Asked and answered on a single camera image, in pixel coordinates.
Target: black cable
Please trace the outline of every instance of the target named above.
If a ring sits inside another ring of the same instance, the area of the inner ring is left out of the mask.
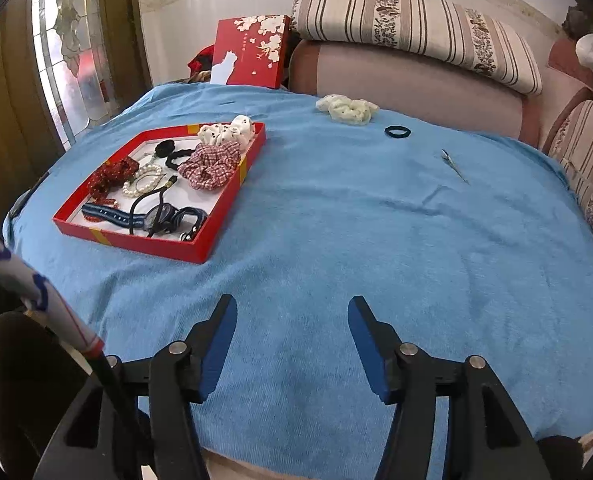
[[[161,219],[161,211],[163,211],[163,193],[165,193],[165,189],[162,189],[159,193],[159,207],[156,210],[156,216],[154,217],[154,223],[152,223],[152,227],[150,228],[147,237],[152,238],[154,233],[156,232],[157,227],[159,226],[159,220]]]
[[[134,234],[134,209],[136,209],[136,205],[147,196],[151,196],[156,193],[161,193],[161,196],[159,198],[159,208],[156,212],[156,218],[154,220],[154,224],[152,225],[152,229],[158,226],[159,219],[161,218],[161,211],[163,210],[163,193],[165,193],[170,187],[172,187],[172,184],[174,184],[178,179],[179,177],[177,177],[176,175],[172,175],[163,186],[158,187],[157,189],[153,189],[145,194],[142,194],[139,198],[132,202],[132,207],[130,208],[130,216],[128,221],[129,234]]]

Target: red cloth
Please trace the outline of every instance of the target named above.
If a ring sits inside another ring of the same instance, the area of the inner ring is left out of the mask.
[[[196,54],[196,57],[188,63],[190,68],[190,76],[195,75],[203,70],[210,70],[212,68],[212,58],[214,57],[214,45],[206,46],[201,52]]]
[[[199,144],[190,159],[179,166],[179,174],[194,189],[223,187],[241,161],[239,143],[230,140],[218,146]]]
[[[105,162],[92,173],[88,191],[94,199],[101,200],[112,187],[121,186],[126,180],[130,180],[137,170],[138,162],[128,156],[115,163]]]

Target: red scrunchie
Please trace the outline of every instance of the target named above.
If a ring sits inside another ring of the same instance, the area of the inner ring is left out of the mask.
[[[96,200],[105,198],[112,187],[121,186],[126,180],[130,180],[138,167],[138,162],[128,156],[118,162],[101,164],[88,181],[90,195]]]
[[[236,140],[218,146],[201,143],[190,160],[179,166],[179,174],[194,189],[216,189],[227,183],[240,161],[240,145]]]

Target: white cat silhouette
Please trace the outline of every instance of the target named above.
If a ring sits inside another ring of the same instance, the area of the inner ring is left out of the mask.
[[[213,85],[227,84],[227,80],[234,71],[234,63],[237,59],[238,58],[236,57],[236,54],[228,50],[228,52],[225,54],[225,59],[219,64],[212,66],[212,76],[210,83]]]

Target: red plaid scrunchie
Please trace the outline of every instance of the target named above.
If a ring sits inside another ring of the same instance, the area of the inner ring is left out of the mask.
[[[236,140],[218,146],[199,144],[190,159],[179,166],[179,174],[194,189],[217,189],[224,186],[241,161]]]

